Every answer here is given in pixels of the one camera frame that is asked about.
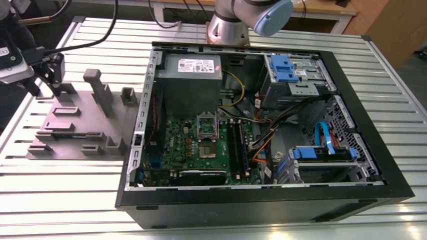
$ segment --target aluminum table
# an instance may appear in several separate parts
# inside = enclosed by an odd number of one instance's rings
[[[111,20],[76,17],[58,46],[103,37]],[[141,90],[152,41],[205,42],[205,26],[180,31],[119,20],[101,44],[65,52],[64,81],[88,89],[100,69],[112,91]],[[332,223],[141,230],[115,209],[121,161],[28,160],[26,148],[53,100],[28,95],[0,137],[0,237],[32,239],[415,239],[427,236],[427,113],[372,42],[360,36],[280,31],[249,33],[252,46],[332,51],[416,197]]]

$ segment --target barcode label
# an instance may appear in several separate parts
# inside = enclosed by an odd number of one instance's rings
[[[215,73],[213,60],[207,59],[180,59],[177,71],[181,73]]]
[[[295,74],[299,76],[307,76],[307,73],[304,70],[295,70]]]
[[[267,175],[269,178],[272,177],[272,171],[269,170],[268,167],[265,167],[264,173],[265,173],[265,175]]]
[[[261,100],[255,99],[255,107],[259,109],[261,107]]]

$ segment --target wire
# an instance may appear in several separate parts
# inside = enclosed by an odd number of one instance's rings
[[[155,23],[159,25],[160,28],[163,29],[171,29],[171,28],[175,28],[177,26],[177,23],[176,22],[175,24],[172,24],[171,26],[164,26],[160,24],[160,22],[157,21],[156,19],[156,16],[155,16],[155,13],[153,13],[153,9],[152,9],[152,0],[148,0],[148,12],[149,12],[149,15],[151,15],[151,18],[152,20],[155,21]]]
[[[227,111],[224,108],[219,107],[219,109],[224,112],[224,114],[231,117],[232,119],[243,119],[243,120],[247,120],[249,122],[253,122],[253,123],[263,123],[263,121],[256,121],[251,118],[247,118],[247,117],[240,117],[240,116],[236,116],[233,114],[229,113],[229,111]]]
[[[68,47],[62,47],[62,48],[57,48],[57,49],[50,49],[50,50],[45,50],[44,51],[44,55],[50,55],[50,54],[56,54],[64,51],[69,51],[69,50],[76,50],[76,49],[81,49],[81,48],[88,48],[92,47],[97,44],[100,44],[101,42],[105,41],[105,39],[108,38],[109,34],[113,31],[115,25],[116,25],[116,20],[117,20],[117,12],[119,12],[119,0],[113,0],[113,14],[112,14],[112,21],[111,21],[111,25],[108,28],[108,31],[104,35],[104,37],[91,43],[85,43],[81,45],[76,45],[76,46],[68,46]]]
[[[253,119],[257,121],[264,121],[264,119],[257,118],[257,113],[259,113],[260,109],[256,108],[255,112],[253,112]]]
[[[72,0],[66,0],[60,10],[52,16],[48,17],[50,21],[53,21],[62,15],[62,13],[65,12],[71,4],[72,4]]]
[[[209,21],[209,16],[208,16],[207,10],[205,10],[205,8],[203,7],[200,1],[199,1],[199,0],[195,0],[195,1],[197,2],[199,6],[200,6],[200,8],[201,8],[201,10],[203,10],[203,12],[204,12],[205,21],[208,22],[208,21]]]
[[[187,6],[187,9],[188,9],[189,13],[191,13],[192,20],[193,20],[193,24],[197,24],[196,16],[195,16],[195,14],[193,14],[193,11],[189,9],[188,3],[187,3],[185,0],[183,0],[183,2],[184,2],[184,4],[185,4],[185,6]]]
[[[41,16],[41,17],[34,17],[28,19],[20,19],[17,20],[17,23],[21,26],[50,23],[54,19],[57,19],[64,14],[71,4],[72,4],[72,0],[66,0],[60,10],[52,16]]]
[[[268,140],[264,142],[264,144],[260,146],[260,149],[257,150],[257,152],[255,153],[255,155],[253,155],[253,157],[252,157],[252,161],[255,161],[257,158],[257,156],[259,156],[259,154],[260,154],[260,152],[261,152],[261,150],[264,149],[264,147],[265,147],[265,145],[268,144],[268,142],[272,140],[272,138],[273,138],[273,135],[271,135],[271,137],[268,138]]]
[[[332,96],[332,94],[328,93],[328,94],[324,94],[324,95],[320,95],[320,96],[307,97],[297,104],[295,104],[293,106],[288,107],[281,113],[279,113],[277,117],[272,120],[272,122],[269,123],[268,128],[267,128],[268,132],[264,135],[261,135],[261,137],[252,143],[252,146],[255,146],[264,139],[267,139],[269,137],[269,135],[277,129],[277,127],[280,125],[280,122],[285,121],[288,119],[288,117],[291,117],[295,114],[297,114],[299,110],[303,109],[309,103],[316,102],[316,101],[321,101],[321,100],[327,100],[327,99],[329,99],[331,96]]]
[[[305,16],[307,16],[307,5],[305,5],[305,1],[304,0],[301,0],[301,4],[304,5],[304,9],[301,11],[301,18],[304,19]]]
[[[245,86],[243,85],[243,82],[241,80],[236,77],[236,75],[233,75],[229,71],[225,71],[223,70],[224,73],[229,74],[229,76],[233,77],[233,79],[239,82],[240,86],[241,86],[241,95],[240,95],[240,98],[237,99],[236,102],[228,104],[228,105],[220,105],[217,106],[219,108],[228,108],[228,107],[232,107],[233,105],[237,105],[241,101],[243,101],[243,98],[245,96]]]

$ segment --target wooden desk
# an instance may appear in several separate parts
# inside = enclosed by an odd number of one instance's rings
[[[216,0],[199,0],[207,11],[215,10]],[[113,0],[75,0],[75,2],[81,3],[97,3],[97,4],[112,4]],[[188,6],[193,10],[201,10],[196,0],[187,0]],[[128,6],[148,6],[147,0],[120,0],[121,5]],[[335,0],[308,0],[307,3],[307,14],[308,19],[323,19],[336,21],[331,34],[341,34],[353,16],[359,14],[359,11],[351,3],[347,7],[340,7],[335,5]],[[151,6],[153,8],[153,14],[159,22],[164,22],[163,9],[187,9],[183,0],[151,0]],[[293,18],[300,18],[303,16],[304,5],[300,3],[293,7]]]

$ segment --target black cable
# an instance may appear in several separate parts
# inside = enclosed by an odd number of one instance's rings
[[[53,21],[62,15],[62,13],[65,12],[71,4],[72,4],[72,0],[66,0],[60,10],[52,16],[48,17],[50,21]]]
[[[275,130],[280,125],[280,122],[285,121],[288,117],[297,114],[300,109],[303,109],[312,102],[329,99],[331,96],[332,96],[331,94],[324,94],[320,96],[307,97],[297,104],[288,107],[281,113],[279,113],[277,117],[272,120],[267,128],[267,133],[259,137],[259,139],[252,143],[252,146],[257,145],[261,141],[267,140],[272,136],[272,134],[275,133]]]
[[[160,24],[160,22],[156,19],[156,16],[155,16],[155,13],[153,13],[153,9],[152,9],[152,0],[148,0],[148,12],[149,12],[152,20],[155,21],[155,23],[159,25],[160,28],[171,29],[171,28],[176,27],[175,24],[172,24],[171,26],[164,26],[164,25]]]
[[[50,55],[50,54],[56,54],[56,53],[60,53],[60,52],[64,52],[64,51],[76,50],[76,49],[81,49],[81,48],[88,48],[88,47],[92,47],[92,46],[100,44],[101,42],[104,42],[105,39],[108,38],[109,34],[112,33],[113,28],[115,28],[116,20],[117,20],[117,12],[119,12],[119,0],[113,0],[112,21],[111,21],[111,25],[109,25],[108,31],[107,31],[104,37],[100,40],[96,40],[96,41],[93,41],[91,43],[85,43],[85,44],[76,45],[76,46],[68,46],[68,47],[61,47],[61,48],[57,48],[57,49],[45,50],[44,51],[44,55]]]
[[[305,5],[305,0],[301,0],[301,4],[304,5],[304,9],[301,11],[301,18],[304,19],[305,18],[305,15],[307,15],[307,5]]]
[[[193,11],[189,9],[189,6],[188,6],[187,1],[185,1],[185,0],[183,0],[183,1],[184,1],[185,6],[187,6],[187,9],[188,9],[188,11],[189,11],[189,13],[191,13],[192,20],[193,20],[193,24],[197,24],[196,16],[195,16],[195,14],[193,14]]]
[[[195,0],[195,1],[196,1],[197,4],[200,5],[200,8],[201,8],[201,10],[203,10],[203,12],[204,12],[204,15],[205,15],[205,21],[208,22],[208,21],[209,21],[209,16],[208,16],[208,13],[207,13],[207,11],[205,11],[205,8],[203,7],[203,5],[201,5],[201,3],[200,3],[199,0]]]

